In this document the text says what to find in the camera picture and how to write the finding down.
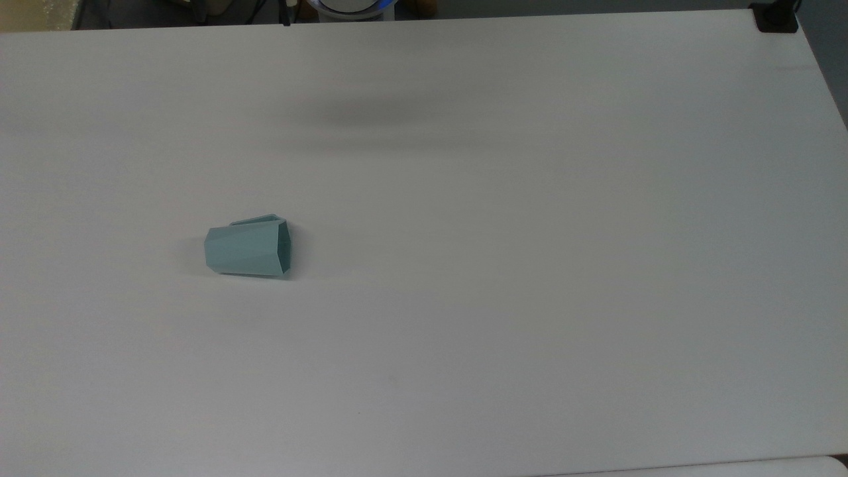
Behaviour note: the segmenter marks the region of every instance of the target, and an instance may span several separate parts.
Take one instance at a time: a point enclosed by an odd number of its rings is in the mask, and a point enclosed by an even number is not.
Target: white object
[[[3,477],[848,448],[848,132],[802,34],[739,10],[0,51]],[[209,227],[264,213],[293,280],[206,268]]]
[[[321,3],[338,12],[352,14],[370,7],[377,0],[321,0]]]
[[[394,4],[398,0],[336,0],[322,2],[307,0],[318,11],[321,23],[339,21],[385,20],[394,21]]]

